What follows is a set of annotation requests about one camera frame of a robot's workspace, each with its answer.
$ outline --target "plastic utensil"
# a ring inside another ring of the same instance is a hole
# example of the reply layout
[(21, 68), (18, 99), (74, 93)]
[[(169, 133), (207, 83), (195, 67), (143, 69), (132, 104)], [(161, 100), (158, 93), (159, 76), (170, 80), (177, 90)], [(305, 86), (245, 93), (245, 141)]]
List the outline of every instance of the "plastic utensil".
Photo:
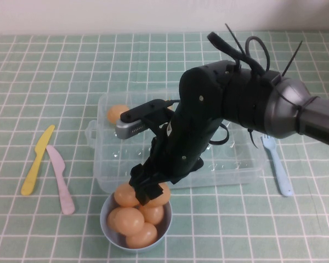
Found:
[(278, 153), (276, 152), (276, 142), (275, 139), (271, 136), (264, 135), (261, 137), (263, 146), (270, 151), (272, 156), (276, 178), (279, 184), (280, 192), (283, 196), (292, 196), (293, 190), (289, 182), (287, 174), (284, 170), (283, 165), (279, 159)]
[(23, 182), (22, 188), (21, 188), (21, 194), (23, 196), (30, 195), (34, 190), (34, 185), (38, 177), (38, 171), (40, 167), (40, 163), (42, 161), (44, 151), (46, 149), (46, 146), (49, 143), (50, 137), (55, 129), (55, 125), (50, 125), (49, 128), (47, 128), (46, 131), (44, 131), (43, 135), (38, 140), (37, 145), (35, 146), (35, 153), (36, 158), (33, 162), (33, 165), (31, 169), (29, 170), (26, 179)]
[(71, 215), (75, 211), (75, 205), (73, 203), (72, 197), (68, 191), (67, 185), (63, 177), (63, 171), (66, 167), (65, 162), (62, 159), (60, 153), (53, 146), (46, 146), (46, 150), (48, 151), (48, 154), (54, 167), (57, 185), (59, 188), (62, 213), (64, 213), (65, 215)]

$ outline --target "yellow plastic knife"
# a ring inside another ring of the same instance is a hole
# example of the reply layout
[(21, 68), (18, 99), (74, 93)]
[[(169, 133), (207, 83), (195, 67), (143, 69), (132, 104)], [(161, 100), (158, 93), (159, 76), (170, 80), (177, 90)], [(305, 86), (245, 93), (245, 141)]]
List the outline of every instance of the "yellow plastic knife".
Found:
[(44, 131), (43, 135), (40, 137), (37, 145), (35, 146), (34, 150), (35, 150), (37, 157), (35, 158), (33, 165), (28, 172), (27, 177), (23, 182), (23, 185), (21, 188), (21, 194), (23, 196), (29, 196), (34, 190), (34, 185), (35, 185), (35, 182), (38, 177), (40, 163), (43, 159), (44, 151), (46, 149), (46, 146), (49, 143), (50, 137), (51, 137), (54, 129), (55, 129), (55, 125), (50, 125), (49, 128), (47, 128), (47, 130)]

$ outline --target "brown egg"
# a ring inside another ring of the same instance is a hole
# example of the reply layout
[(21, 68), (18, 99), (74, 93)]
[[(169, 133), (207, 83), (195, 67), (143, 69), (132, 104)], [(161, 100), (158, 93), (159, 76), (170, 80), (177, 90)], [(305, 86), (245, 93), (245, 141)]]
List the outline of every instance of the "brown egg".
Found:
[(117, 204), (122, 207), (135, 207), (139, 204), (135, 197), (135, 190), (127, 182), (117, 187), (114, 197)]
[(170, 197), (171, 197), (171, 191), (169, 190), (168, 185), (165, 182), (160, 183), (160, 186), (163, 189), (163, 194), (161, 194), (159, 197), (150, 200), (145, 206), (146, 207), (159, 207), (161, 205), (165, 205), (168, 203)]
[(143, 214), (132, 207), (121, 208), (115, 217), (115, 226), (119, 233), (132, 236), (138, 233), (144, 226)]
[(145, 223), (144, 227), (133, 236), (126, 237), (128, 248), (145, 248), (152, 245), (157, 240), (157, 229), (150, 223)]
[(162, 205), (159, 207), (140, 207), (139, 211), (143, 214), (145, 222), (153, 225), (158, 225), (162, 221), (165, 213)]
[(116, 217), (116, 214), (118, 213), (118, 211), (120, 211), (121, 208), (120, 207), (117, 207), (115, 208), (114, 210), (111, 211), (111, 213), (109, 214), (109, 216), (107, 217), (107, 225), (109, 226), (110, 229), (117, 231), (116, 229), (116, 221), (115, 221), (115, 217)]
[(107, 118), (110, 123), (116, 124), (117, 120), (121, 117), (121, 114), (129, 111), (126, 105), (115, 105), (112, 106), (107, 112)]

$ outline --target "white grid line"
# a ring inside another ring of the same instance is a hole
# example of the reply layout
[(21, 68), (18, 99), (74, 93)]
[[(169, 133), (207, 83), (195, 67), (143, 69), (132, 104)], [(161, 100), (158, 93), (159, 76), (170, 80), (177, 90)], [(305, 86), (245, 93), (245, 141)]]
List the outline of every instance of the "white grid line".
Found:
[[(17, 78), (17, 76), (18, 76), (18, 72), (19, 72), (19, 70), (17, 71), (17, 73), (16, 73), (14, 79)], [(6, 96), (6, 99), (5, 99), (5, 103), (4, 103), (4, 105), (5, 105), (6, 102), (7, 102), (7, 99), (8, 99), (8, 96), (9, 96), (9, 94), (10, 94), (11, 89), (12, 89), (12, 84), (10, 85), (10, 89), (9, 89), (9, 92), (8, 92), (8, 94), (7, 94), (7, 96)], [(25, 101), (24, 101), (24, 103), (23, 103), (24, 105), (25, 105), (25, 103), (26, 103), (26, 101), (27, 101), (27, 98), (28, 98), (28, 93), (27, 93), (26, 98), (25, 98)], [(17, 126), (18, 126), (19, 118), (20, 118), (20, 116), (21, 116), (21, 114), (22, 114), (22, 111), (23, 111), (23, 107), (22, 107), (22, 109), (20, 110), (20, 113), (19, 113), (19, 115), (18, 115), (18, 120), (16, 121), (16, 125), (15, 125), (15, 127), (14, 127), (14, 131), (16, 130), (16, 128), (17, 128)], [(6, 159), (6, 156), (7, 156), (8, 150), (9, 150), (9, 148), (10, 148), (10, 144), (11, 144), (12, 138), (13, 138), (13, 133), (12, 133), (10, 139), (9, 139), (8, 146), (7, 146), (7, 148), (6, 148), (6, 151), (5, 151), (5, 154), (4, 154), (4, 157), (3, 157), (3, 162), (2, 162), (1, 165), (0, 165), (0, 171), (1, 171), (2, 167), (3, 167), (4, 160)], [(4, 234), (5, 234), (6, 227), (7, 227), (8, 221), (9, 221), (9, 215), (10, 215), (10, 212), (12, 211), (13, 206), (14, 206), (14, 202), (15, 202), (15, 197), (13, 198), (13, 200), (12, 200), (12, 202), (11, 202), (10, 210), (9, 210), (9, 213), (8, 213), (8, 215), (7, 215), (7, 218), (6, 218), (6, 222), (5, 222), (5, 225), (4, 225), (4, 229), (3, 229), (3, 231), (2, 231), (2, 235), (1, 235), (1, 237), (0, 237), (0, 248), (1, 248), (1, 244), (2, 244), (2, 239), (3, 239), (3, 236), (4, 236)]]
[[(79, 58), (79, 55), (80, 55), (81, 48), (82, 48), (82, 45), (80, 44), (80, 46), (79, 46), (79, 50), (78, 50), (78, 53), (77, 53), (76, 61), (78, 61), (78, 58)], [(74, 74), (75, 74), (74, 70), (76, 69), (76, 66), (77, 66), (77, 63), (75, 63), (75, 66), (74, 66), (74, 68), (73, 68), (72, 78), (73, 78), (73, 76), (74, 76)], [(62, 116), (63, 116), (63, 114), (64, 114), (64, 112), (65, 112), (65, 109), (66, 109), (66, 104), (67, 104), (67, 100), (68, 100), (68, 97), (69, 97), (69, 91), (70, 91), (70, 89), (71, 89), (71, 84), (69, 85), (69, 88), (68, 88), (68, 91), (67, 91), (67, 95), (66, 95), (66, 99), (65, 99), (65, 105), (64, 105), (64, 107), (63, 107), (62, 114), (61, 114)], [(57, 140), (57, 137), (58, 137), (58, 134), (59, 134), (59, 131), (60, 131), (61, 122), (62, 122), (62, 118), (60, 119), (60, 123), (59, 123), (58, 128), (57, 128), (57, 131), (56, 131), (56, 137), (55, 137), (55, 140), (54, 140), (53, 145), (55, 145), (55, 142), (56, 142), (56, 140)], [(50, 256), (51, 259), (50, 259), (50, 263), (51, 263), (51, 261), (52, 261), (53, 255), (54, 255), (54, 253), (55, 253), (55, 248), (56, 248), (56, 243), (57, 243), (57, 238), (58, 238), (58, 231), (59, 231), (59, 227), (60, 227), (60, 223), (61, 223), (61, 214), (62, 214), (62, 213), (60, 213), (60, 215), (59, 215), (59, 219), (58, 219), (58, 223), (57, 223), (57, 227), (56, 227), (56, 234), (55, 234), (55, 240), (54, 240), (53, 248), (52, 248), (52, 251), (51, 251), (51, 256)]]

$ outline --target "checkered tablecloth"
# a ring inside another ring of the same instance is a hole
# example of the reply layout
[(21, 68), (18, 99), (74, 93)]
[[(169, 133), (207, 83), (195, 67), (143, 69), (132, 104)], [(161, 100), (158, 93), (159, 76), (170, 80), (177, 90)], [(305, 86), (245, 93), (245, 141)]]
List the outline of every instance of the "checkered tablecloth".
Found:
[[(287, 76), (329, 98), (329, 31), (236, 33), (240, 41), (251, 34), (280, 71), (303, 40)], [(173, 88), (185, 70), (227, 58), (206, 35), (0, 36), (0, 263), (329, 263), (329, 147), (298, 135), (278, 142), (293, 197), (279, 194), (268, 162), (253, 184), (173, 190), (171, 229), (148, 253), (127, 254), (103, 236), (107, 195), (93, 179), (84, 137), (99, 98)], [(251, 54), (265, 65), (261, 47), (251, 44)], [(61, 214), (47, 155), (34, 193), (20, 195), (34, 146), (51, 124), (50, 144), (65, 160), (76, 205), (71, 216)]]

